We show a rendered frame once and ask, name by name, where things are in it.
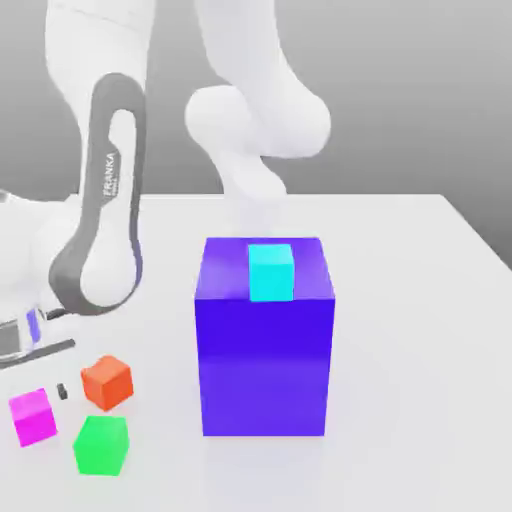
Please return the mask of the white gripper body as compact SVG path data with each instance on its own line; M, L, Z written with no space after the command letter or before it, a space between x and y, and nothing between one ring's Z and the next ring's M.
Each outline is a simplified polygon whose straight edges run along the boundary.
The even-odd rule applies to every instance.
M14 353L8 356L2 356L0 357L0 380L2 380L4 375L8 373L12 368L53 356L54 354L72 349L75 346L76 341L72 338L69 338L50 345L36 347L27 353Z

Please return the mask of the small magenta cube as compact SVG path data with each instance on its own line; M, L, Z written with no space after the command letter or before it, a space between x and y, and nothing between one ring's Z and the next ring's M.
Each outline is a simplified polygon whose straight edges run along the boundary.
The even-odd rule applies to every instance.
M44 388L10 398L8 405L21 447L57 434L53 410Z

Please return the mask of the small orange cube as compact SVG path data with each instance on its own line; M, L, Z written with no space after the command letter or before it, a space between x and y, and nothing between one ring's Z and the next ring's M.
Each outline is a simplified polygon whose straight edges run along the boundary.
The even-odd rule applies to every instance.
M129 365L112 355L99 358L80 372L86 398L108 412L134 394Z

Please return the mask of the small green cube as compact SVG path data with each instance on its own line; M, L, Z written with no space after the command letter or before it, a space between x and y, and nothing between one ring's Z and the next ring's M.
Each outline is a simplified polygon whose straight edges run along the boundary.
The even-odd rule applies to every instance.
M79 473L119 476L129 446L128 425L124 417L88 416L73 443Z

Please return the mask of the small cyan cube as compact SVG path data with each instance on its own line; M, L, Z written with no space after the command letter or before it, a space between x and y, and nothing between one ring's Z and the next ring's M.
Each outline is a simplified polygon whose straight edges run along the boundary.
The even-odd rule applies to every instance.
M295 261L289 244L250 244L248 263L252 302L293 300Z

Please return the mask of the large purple box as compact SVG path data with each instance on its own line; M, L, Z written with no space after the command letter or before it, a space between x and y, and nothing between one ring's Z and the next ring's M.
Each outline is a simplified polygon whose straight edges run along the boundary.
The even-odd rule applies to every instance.
M294 298L249 298L253 238L209 237L194 297L206 436L325 432L335 293L322 243L287 238Z

